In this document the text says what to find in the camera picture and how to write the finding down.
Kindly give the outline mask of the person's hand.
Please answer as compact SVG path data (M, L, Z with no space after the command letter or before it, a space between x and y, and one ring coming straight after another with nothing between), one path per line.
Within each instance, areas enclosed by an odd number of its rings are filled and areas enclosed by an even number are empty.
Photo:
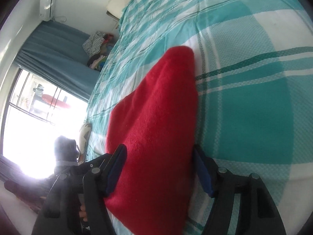
M81 206L80 206L79 217L80 217L84 222L87 222L87 213L86 213L85 205L81 205Z

